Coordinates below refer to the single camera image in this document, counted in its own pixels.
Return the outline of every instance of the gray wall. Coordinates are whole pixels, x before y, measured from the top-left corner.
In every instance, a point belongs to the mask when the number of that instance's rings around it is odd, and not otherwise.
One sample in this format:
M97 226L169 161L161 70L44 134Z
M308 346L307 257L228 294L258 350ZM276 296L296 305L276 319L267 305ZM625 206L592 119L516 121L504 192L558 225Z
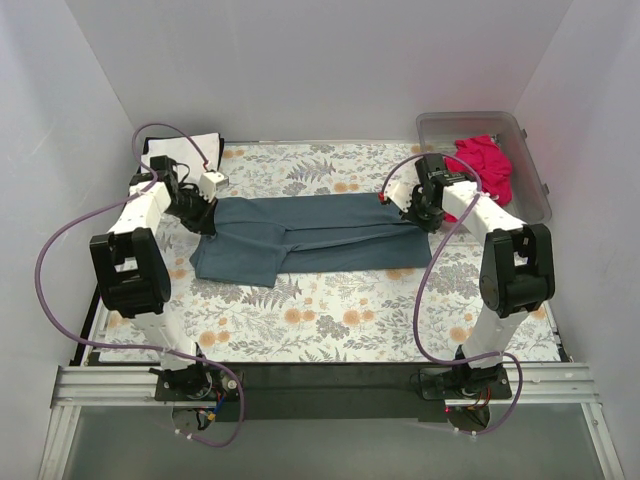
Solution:
M406 139L512 111L571 0L67 0L134 124Z
M560 334L591 364L627 478L640 478L640 5L573 3L516 108L551 189Z
M58 226L126 193L132 126L63 0L2 0L0 58L0 477L32 479L74 350L37 304L34 262ZM87 242L112 219L69 233L45 264L54 311L77 332L96 284Z

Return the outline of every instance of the clothing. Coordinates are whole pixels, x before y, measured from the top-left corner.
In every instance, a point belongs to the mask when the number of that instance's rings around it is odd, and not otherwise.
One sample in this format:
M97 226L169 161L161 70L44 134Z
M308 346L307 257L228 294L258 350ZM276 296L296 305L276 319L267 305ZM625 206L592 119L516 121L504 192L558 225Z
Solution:
M197 278L273 287L278 273L424 267L427 234L376 193L220 199L215 236L190 261Z
M456 156L464 160L482 179L482 190L501 207L513 198L509 177L513 167L507 156L502 153L489 135L456 140L458 152ZM445 157L447 168L452 172L466 172L467 169L451 158ZM455 222L452 215L447 214L445 220Z

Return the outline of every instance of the white wall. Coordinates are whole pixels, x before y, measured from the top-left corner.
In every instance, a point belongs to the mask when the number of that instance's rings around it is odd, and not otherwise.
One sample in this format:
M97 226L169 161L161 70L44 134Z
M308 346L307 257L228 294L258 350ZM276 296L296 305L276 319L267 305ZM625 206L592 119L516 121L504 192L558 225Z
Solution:
M126 193L132 126L64 0L0 2L0 477L36 478L56 366L75 346L49 326L33 267L63 222ZM109 218L54 245L45 288L76 332L95 288L88 240Z
M512 111L571 0L67 0L134 124L406 139Z
M552 301L591 364L627 478L640 478L640 5L573 3L516 108L551 190Z

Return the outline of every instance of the gray floor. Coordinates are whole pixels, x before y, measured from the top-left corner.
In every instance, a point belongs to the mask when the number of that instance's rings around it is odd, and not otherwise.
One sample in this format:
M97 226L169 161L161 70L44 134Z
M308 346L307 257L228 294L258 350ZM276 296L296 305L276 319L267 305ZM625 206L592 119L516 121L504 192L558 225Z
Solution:
M502 411L492 407L494 416ZM164 407L83 408L65 478L603 478L580 405L521 405L476 440L411 420L254 421L224 450L175 436L170 415ZM232 428L209 430L218 439Z

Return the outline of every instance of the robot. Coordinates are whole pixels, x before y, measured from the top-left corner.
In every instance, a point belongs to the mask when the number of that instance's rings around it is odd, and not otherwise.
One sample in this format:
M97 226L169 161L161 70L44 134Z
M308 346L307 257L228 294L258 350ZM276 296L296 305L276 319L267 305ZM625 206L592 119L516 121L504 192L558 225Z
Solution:
M214 235L216 190L225 177L204 170L197 185L185 183L178 180L177 166L167 156L151 158L149 167L157 173L157 183L125 206L109 232L91 239L90 252L109 310L130 319L149 343L202 357L198 345L165 308L171 298L171 280L154 235L163 213L179 218L191 232ZM415 170L417 185L395 183L379 195L383 205L395 204L407 221L433 233L441 227L445 212L460 217L472 203L476 183L466 174L450 172L442 155L419 156ZM151 181L151 173L134 175L130 194ZM484 306L456 359L504 352L528 313L555 291L551 235L544 225L527 225L488 196L477 201L463 225L484 247L479 279ZM516 254L526 261L516 262ZM201 362L160 354L160 369L150 371L162 385L187 398L203 398L212 386L224 391L227 400L237 398L237 382ZM499 384L504 387L506 380L501 356L456 365L437 375L420 375L425 398L433 399L459 398L460 392L477 393Z

